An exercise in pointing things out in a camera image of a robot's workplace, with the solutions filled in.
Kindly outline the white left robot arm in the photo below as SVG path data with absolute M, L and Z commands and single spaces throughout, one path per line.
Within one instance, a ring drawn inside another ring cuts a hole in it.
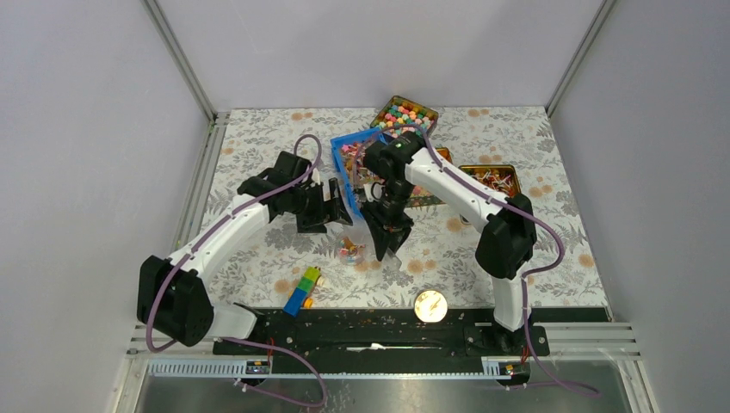
M 143 261 L 138 321 L 186 347 L 205 337 L 232 337 L 245 353 L 262 350 L 268 333 L 255 313 L 212 303 L 207 287 L 246 241 L 286 213 L 295 216 L 300 233 L 353 223 L 337 178 L 323 182 L 312 161 L 283 151 L 273 166 L 244 180 L 231 204 L 192 241 L 166 258 Z

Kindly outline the clear glass jar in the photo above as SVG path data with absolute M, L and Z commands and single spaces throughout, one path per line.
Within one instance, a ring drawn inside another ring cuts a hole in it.
M 348 266 L 357 266 L 369 259 L 371 239 L 364 230 L 347 230 L 339 238 L 337 258 Z

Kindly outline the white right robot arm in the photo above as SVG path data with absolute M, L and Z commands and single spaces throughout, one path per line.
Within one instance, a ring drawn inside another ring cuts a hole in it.
M 509 197 L 444 160 L 421 137 L 407 133 L 364 152 L 364 167 L 382 180 L 375 200 L 360 212 L 368 225 L 378 260 L 396 253 L 411 233 L 405 206 L 415 187 L 424 188 L 465 218 L 479 233 L 474 256 L 492 278 L 495 295 L 493 332 L 498 350 L 515 354 L 528 342 L 523 327 L 530 314 L 517 279 L 518 269 L 533 256 L 536 242 L 531 201 Z

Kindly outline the blue plastic bin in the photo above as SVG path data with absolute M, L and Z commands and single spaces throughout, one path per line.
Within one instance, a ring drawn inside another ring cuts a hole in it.
M 375 142 L 385 143 L 380 128 L 371 128 L 330 140 L 336 172 L 343 178 L 344 197 L 357 218 L 362 218 L 360 204 L 368 200 L 369 188 L 381 179 L 363 164 L 365 150 Z

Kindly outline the gold round jar lid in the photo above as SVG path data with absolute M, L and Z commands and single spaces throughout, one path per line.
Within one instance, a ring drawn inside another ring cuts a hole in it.
M 445 296 L 436 290 L 424 290 L 414 301 L 414 313 L 423 323 L 441 322 L 447 312 L 448 303 Z

